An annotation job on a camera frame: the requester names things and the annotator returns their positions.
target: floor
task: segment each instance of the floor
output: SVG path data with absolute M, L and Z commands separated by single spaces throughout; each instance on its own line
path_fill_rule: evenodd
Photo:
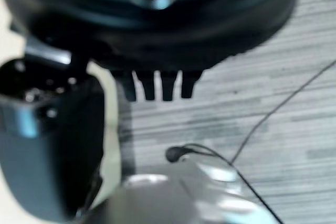
M 129 106 L 120 94 L 126 168 L 135 163 L 141 172 L 165 163 L 164 150 L 185 142 L 232 158 L 265 114 L 335 59 L 336 0 L 299 0 L 293 19 L 272 40 L 205 73 L 193 100 Z M 334 95 L 336 68 L 265 122 L 237 161 L 286 224 L 336 223 Z

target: black cable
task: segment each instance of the black cable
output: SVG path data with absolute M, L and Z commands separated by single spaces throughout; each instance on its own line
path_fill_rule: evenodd
M 273 114 L 275 114 L 279 109 L 281 109 L 284 105 L 286 105 L 293 97 L 295 97 L 298 93 L 300 93 L 303 89 L 305 89 L 308 85 L 310 85 L 313 81 L 315 81 L 317 78 L 319 78 L 323 73 L 325 73 L 327 70 L 332 68 L 334 65 L 336 65 L 336 60 L 328 64 L 326 67 L 324 67 L 321 71 L 319 71 L 317 74 L 315 74 L 311 79 L 309 79 L 305 84 L 303 84 L 299 89 L 297 89 L 295 92 L 293 92 L 289 97 L 287 97 L 283 102 L 281 102 L 278 106 L 276 106 L 272 111 L 267 113 L 263 119 L 261 119 L 248 133 L 246 138 L 244 139 L 243 143 L 239 147 L 237 153 L 232 158 L 231 163 L 234 164 L 237 159 L 239 158 L 241 152 L 244 150 L 246 144 L 252 137 L 252 135 L 256 132 L 256 130 L 264 123 L 266 122 Z
M 280 223 L 285 224 L 280 217 L 273 211 L 273 209 L 264 201 L 264 199 L 257 193 L 257 191 L 254 189 L 254 187 L 248 182 L 248 180 L 244 177 L 244 175 L 235 167 L 229 160 L 227 160 L 225 157 L 223 157 L 218 152 L 214 151 L 213 149 L 206 147 L 202 144 L 185 144 L 182 147 L 197 147 L 207 150 L 208 152 L 212 153 L 213 156 L 216 156 L 220 159 L 222 159 L 225 163 L 227 163 L 229 166 L 234 168 L 237 171 L 237 174 L 240 176 L 242 181 L 246 184 L 246 186 L 253 192 L 253 194 L 260 200 L 260 202 L 263 204 L 263 206 L 273 215 L 273 217 Z

